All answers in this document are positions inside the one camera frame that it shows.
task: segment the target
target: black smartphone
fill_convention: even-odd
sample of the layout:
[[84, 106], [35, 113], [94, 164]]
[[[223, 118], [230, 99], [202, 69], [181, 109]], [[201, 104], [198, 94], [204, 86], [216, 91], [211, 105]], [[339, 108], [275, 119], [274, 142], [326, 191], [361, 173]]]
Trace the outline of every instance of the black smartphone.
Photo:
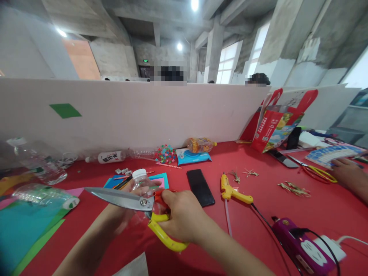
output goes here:
[[202, 207], [215, 204], [215, 199], [200, 169], [187, 171], [189, 186]]
[[272, 150], [268, 151], [268, 153], [270, 155], [272, 155], [273, 157], [275, 157], [278, 161], [280, 161], [284, 166], [286, 166], [288, 168], [299, 168], [298, 164], [291, 161], [289, 158], [287, 158], [282, 153], [279, 153], [276, 149], [272, 149]]

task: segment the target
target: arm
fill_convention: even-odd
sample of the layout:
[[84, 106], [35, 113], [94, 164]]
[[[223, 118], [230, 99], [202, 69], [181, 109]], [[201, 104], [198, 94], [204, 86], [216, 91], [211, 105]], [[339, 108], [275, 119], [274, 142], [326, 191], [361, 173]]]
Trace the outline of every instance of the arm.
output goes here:
[[[131, 180], [124, 191], [130, 191], [134, 184]], [[148, 187], [137, 189], [136, 194], [143, 194]], [[80, 240], [74, 245], [63, 262], [54, 272], [54, 276], [93, 275], [112, 240], [119, 235], [134, 212], [109, 204], [96, 218]]]
[[332, 160], [332, 175], [368, 205], [368, 175], [348, 159]]
[[202, 247], [228, 275], [274, 275], [207, 216], [192, 192], [164, 191], [162, 197], [171, 209], [170, 220], [159, 223], [166, 233]]

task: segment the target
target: wet wipes package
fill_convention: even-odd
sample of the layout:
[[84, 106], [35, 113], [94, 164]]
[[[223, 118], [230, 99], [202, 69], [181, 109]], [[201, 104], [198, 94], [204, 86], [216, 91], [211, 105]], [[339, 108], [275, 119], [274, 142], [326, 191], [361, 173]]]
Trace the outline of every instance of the wet wipes package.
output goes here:
[[177, 164], [180, 166], [181, 164], [190, 164], [197, 163], [202, 161], [212, 161], [211, 157], [208, 153], [191, 153], [189, 149], [176, 149], [177, 155]]

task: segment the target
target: purple power strip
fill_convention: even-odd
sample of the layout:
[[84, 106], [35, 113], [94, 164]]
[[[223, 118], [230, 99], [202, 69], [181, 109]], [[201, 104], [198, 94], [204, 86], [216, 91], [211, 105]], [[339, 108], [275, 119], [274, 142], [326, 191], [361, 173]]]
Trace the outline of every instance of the purple power strip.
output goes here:
[[272, 226], [276, 237], [284, 245], [289, 255], [297, 260], [309, 274], [327, 275], [334, 269], [334, 261], [306, 235], [294, 238], [290, 234], [293, 228], [298, 228], [298, 226], [289, 218], [281, 218]]

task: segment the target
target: bottle cap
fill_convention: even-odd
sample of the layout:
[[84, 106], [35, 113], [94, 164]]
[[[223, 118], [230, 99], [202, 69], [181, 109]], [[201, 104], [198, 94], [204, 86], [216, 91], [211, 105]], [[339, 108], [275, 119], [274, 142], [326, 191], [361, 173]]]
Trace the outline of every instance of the bottle cap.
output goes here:
[[7, 143], [10, 146], [16, 147], [27, 143], [27, 141], [23, 137], [17, 137], [7, 140]]
[[140, 176], [145, 176], [147, 175], [147, 172], [145, 169], [139, 169], [133, 172], [133, 179], [136, 179]]
[[79, 201], [78, 197], [71, 197], [63, 203], [62, 207], [66, 210], [71, 210], [78, 205]]

